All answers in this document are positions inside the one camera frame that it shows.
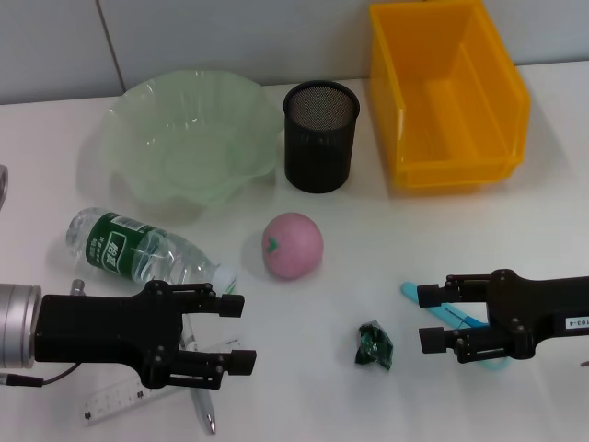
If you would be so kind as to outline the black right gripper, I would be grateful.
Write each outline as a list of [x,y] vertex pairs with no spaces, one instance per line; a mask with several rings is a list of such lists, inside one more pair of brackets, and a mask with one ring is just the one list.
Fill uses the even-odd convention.
[[443,303],[484,303],[490,325],[419,329],[422,352],[451,351],[460,364],[505,358],[530,359],[552,338],[588,334],[588,278],[529,280],[512,270],[450,274],[443,285],[419,285],[421,308]]

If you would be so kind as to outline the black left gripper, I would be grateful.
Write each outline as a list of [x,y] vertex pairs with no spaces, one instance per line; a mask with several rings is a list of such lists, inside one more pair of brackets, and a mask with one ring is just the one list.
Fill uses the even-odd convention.
[[34,332],[34,359],[47,363],[121,364],[147,388],[172,385],[182,313],[240,318],[241,295],[218,295],[210,283],[152,281],[132,297],[47,295]]

